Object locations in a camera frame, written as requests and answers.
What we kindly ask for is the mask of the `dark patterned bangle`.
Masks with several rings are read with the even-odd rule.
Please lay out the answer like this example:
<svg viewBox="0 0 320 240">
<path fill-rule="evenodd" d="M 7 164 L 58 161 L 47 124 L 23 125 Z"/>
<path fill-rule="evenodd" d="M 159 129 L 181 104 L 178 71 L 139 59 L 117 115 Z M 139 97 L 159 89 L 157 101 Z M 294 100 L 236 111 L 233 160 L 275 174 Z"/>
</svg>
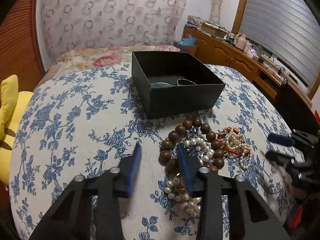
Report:
<svg viewBox="0 0 320 240">
<path fill-rule="evenodd" d="M 187 85 L 196 85 L 195 82 L 187 80 L 187 79 L 178 79 L 176 81 L 177 86 L 187 86 Z"/>
</svg>

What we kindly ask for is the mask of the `green jade bangle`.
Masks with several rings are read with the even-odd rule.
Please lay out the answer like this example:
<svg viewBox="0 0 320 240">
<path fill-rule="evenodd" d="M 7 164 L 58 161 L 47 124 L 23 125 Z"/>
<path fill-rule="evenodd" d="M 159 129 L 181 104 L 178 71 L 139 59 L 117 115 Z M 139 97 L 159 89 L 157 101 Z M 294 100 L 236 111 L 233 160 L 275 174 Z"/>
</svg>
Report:
<svg viewBox="0 0 320 240">
<path fill-rule="evenodd" d="M 172 87 L 171 84 L 166 83 L 166 82 L 153 82 L 150 84 L 152 88 L 168 88 Z"/>
</svg>

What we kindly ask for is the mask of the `black jewelry box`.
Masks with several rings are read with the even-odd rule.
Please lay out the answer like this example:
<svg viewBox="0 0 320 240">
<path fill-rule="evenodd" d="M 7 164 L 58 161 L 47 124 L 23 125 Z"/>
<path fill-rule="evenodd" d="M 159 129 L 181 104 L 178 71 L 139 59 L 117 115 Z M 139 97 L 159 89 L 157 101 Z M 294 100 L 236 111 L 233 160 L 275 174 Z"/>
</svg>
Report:
<svg viewBox="0 0 320 240">
<path fill-rule="evenodd" d="M 131 76 L 148 119 L 213 108 L 225 83 L 198 59 L 185 52 L 134 51 Z M 196 85 L 177 86 L 178 79 Z M 152 88 L 166 82 L 168 88 Z"/>
</svg>

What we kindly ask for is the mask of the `wooden sideboard cabinet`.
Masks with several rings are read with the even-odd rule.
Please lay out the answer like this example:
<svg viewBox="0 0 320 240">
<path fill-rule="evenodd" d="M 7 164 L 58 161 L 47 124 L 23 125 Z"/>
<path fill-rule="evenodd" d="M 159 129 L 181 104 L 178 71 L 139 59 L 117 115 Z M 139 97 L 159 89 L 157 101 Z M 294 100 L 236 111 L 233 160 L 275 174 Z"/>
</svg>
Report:
<svg viewBox="0 0 320 240">
<path fill-rule="evenodd" d="M 189 35 L 197 39 L 195 57 L 202 63 L 226 66 L 237 70 L 270 100 L 276 98 L 284 88 L 283 81 L 286 81 L 293 94 L 302 99 L 308 107 L 312 107 L 312 102 L 307 94 L 297 87 L 288 76 L 283 79 L 276 76 L 278 67 L 266 68 L 235 46 L 209 37 L 198 30 L 184 27 L 182 37 L 187 38 Z"/>
</svg>

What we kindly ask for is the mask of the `blue floral white cloth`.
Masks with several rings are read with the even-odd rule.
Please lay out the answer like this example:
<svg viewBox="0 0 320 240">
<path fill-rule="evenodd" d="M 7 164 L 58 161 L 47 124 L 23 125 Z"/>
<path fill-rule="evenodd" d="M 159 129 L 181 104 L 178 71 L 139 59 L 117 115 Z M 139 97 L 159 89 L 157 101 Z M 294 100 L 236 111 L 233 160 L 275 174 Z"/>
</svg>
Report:
<svg viewBox="0 0 320 240">
<path fill-rule="evenodd" d="M 214 131 L 236 127 L 252 151 L 246 170 L 226 159 L 222 176 L 243 174 L 283 222 L 294 199 L 290 177 L 265 159 L 276 150 L 302 160 L 290 147 L 268 142 L 290 129 L 271 103 L 236 70 L 211 65 L 225 88 L 213 109 L 199 113 Z M 194 239 L 197 218 L 167 198 L 159 147 L 185 115 L 148 120 L 128 64 L 93 68 L 41 85 L 31 98 L 12 148 L 9 193 L 18 235 L 28 239 L 58 195 L 78 174 L 87 178 L 118 165 L 139 142 L 142 163 L 135 191 L 120 201 L 126 239 Z"/>
</svg>

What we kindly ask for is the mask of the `pink tissue pack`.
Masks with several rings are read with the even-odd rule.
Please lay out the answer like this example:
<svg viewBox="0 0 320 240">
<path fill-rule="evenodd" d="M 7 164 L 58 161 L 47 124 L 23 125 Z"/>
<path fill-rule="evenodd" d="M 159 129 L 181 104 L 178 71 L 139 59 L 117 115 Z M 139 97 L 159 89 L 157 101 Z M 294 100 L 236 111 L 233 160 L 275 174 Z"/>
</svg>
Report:
<svg viewBox="0 0 320 240">
<path fill-rule="evenodd" d="M 248 53 L 247 56 L 250 57 L 251 59 L 258 61 L 259 56 L 257 55 L 257 52 L 254 49 L 251 49 Z"/>
</svg>

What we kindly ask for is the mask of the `pink thermos jug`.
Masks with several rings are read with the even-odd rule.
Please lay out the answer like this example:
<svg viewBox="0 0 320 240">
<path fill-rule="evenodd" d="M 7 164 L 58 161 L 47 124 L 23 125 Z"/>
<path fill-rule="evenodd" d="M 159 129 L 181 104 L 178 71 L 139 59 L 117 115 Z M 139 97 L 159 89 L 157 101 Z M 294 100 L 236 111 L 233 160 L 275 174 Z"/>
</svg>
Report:
<svg viewBox="0 0 320 240">
<path fill-rule="evenodd" d="M 240 49 L 240 50 L 244 50 L 245 45 L 246 45 L 246 34 L 244 33 L 238 33 L 235 37 L 236 39 L 236 43 L 235 46 L 236 48 Z"/>
</svg>

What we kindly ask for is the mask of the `grey window blind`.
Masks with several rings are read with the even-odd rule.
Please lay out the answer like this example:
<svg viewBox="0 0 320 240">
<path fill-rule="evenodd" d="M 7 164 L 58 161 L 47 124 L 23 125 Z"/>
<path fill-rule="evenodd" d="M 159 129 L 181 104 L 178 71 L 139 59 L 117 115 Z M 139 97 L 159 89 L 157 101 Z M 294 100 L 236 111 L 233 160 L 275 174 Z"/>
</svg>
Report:
<svg viewBox="0 0 320 240">
<path fill-rule="evenodd" d="M 303 0 L 247 0 L 239 30 L 313 85 L 319 70 L 319 24 Z"/>
</svg>

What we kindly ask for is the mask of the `yellow Pikachu plush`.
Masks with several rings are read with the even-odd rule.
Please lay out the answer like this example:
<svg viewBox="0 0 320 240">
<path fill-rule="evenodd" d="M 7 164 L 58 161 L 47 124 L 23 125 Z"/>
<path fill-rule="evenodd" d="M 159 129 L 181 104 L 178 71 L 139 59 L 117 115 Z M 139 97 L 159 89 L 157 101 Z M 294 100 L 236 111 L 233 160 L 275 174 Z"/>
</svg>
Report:
<svg viewBox="0 0 320 240">
<path fill-rule="evenodd" d="M 12 147 L 20 120 L 33 96 L 18 90 L 18 77 L 11 75 L 1 82 L 1 182 L 9 185 Z"/>
</svg>

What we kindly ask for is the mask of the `cardboard box on cabinet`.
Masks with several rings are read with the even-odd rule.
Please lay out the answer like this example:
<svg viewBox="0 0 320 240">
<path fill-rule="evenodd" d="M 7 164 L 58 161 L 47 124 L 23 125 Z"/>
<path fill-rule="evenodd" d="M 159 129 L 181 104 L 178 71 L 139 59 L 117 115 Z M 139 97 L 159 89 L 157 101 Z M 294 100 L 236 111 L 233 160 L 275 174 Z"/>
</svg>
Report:
<svg viewBox="0 0 320 240">
<path fill-rule="evenodd" d="M 208 33 L 214 37 L 221 37 L 223 38 L 226 34 L 228 34 L 228 31 L 211 23 L 203 22 L 201 24 L 201 31 L 204 31 L 205 33 Z"/>
</svg>

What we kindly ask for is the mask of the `blue gift bag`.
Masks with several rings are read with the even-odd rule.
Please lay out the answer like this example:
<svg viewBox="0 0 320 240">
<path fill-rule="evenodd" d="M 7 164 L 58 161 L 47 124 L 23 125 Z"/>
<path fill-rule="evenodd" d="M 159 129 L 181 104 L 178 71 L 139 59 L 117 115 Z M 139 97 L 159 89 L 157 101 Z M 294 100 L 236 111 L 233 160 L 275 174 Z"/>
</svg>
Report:
<svg viewBox="0 0 320 240">
<path fill-rule="evenodd" d="M 174 46 L 181 52 L 189 53 L 195 56 L 197 50 L 196 41 L 196 38 L 194 38 L 192 35 L 188 35 L 187 38 L 182 38 L 179 41 L 174 41 Z"/>
</svg>

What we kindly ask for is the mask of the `floral bed quilt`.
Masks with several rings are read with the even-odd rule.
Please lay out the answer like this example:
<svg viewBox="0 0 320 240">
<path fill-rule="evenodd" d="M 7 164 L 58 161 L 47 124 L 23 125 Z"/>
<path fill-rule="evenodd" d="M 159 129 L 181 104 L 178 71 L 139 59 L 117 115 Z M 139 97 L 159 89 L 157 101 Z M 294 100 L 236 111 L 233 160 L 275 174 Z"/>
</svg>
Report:
<svg viewBox="0 0 320 240">
<path fill-rule="evenodd" d="M 180 49 L 172 45 L 74 49 L 60 56 L 50 67 L 39 84 L 57 77 L 92 68 L 129 64 L 132 61 L 133 51 L 179 52 Z"/>
</svg>

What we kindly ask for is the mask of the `brown louvered wardrobe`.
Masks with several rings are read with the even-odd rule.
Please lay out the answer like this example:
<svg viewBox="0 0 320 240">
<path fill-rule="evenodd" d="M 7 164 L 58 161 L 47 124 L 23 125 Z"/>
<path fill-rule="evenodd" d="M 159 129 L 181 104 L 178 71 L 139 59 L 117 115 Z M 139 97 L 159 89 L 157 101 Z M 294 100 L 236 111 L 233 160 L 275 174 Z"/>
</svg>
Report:
<svg viewBox="0 0 320 240">
<path fill-rule="evenodd" d="M 36 30 L 36 0 L 17 0 L 1 23 L 1 80 L 16 74 L 32 91 L 45 74 Z"/>
</svg>

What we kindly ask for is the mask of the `pink circle patterned curtain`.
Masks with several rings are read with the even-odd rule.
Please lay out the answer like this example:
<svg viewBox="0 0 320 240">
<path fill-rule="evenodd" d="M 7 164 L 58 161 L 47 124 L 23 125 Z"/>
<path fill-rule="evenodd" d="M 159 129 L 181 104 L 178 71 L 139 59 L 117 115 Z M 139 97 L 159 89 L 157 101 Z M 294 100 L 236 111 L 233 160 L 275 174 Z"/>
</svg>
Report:
<svg viewBox="0 0 320 240">
<path fill-rule="evenodd" d="M 187 0 L 42 0 L 52 60 L 78 48 L 172 44 Z"/>
</svg>

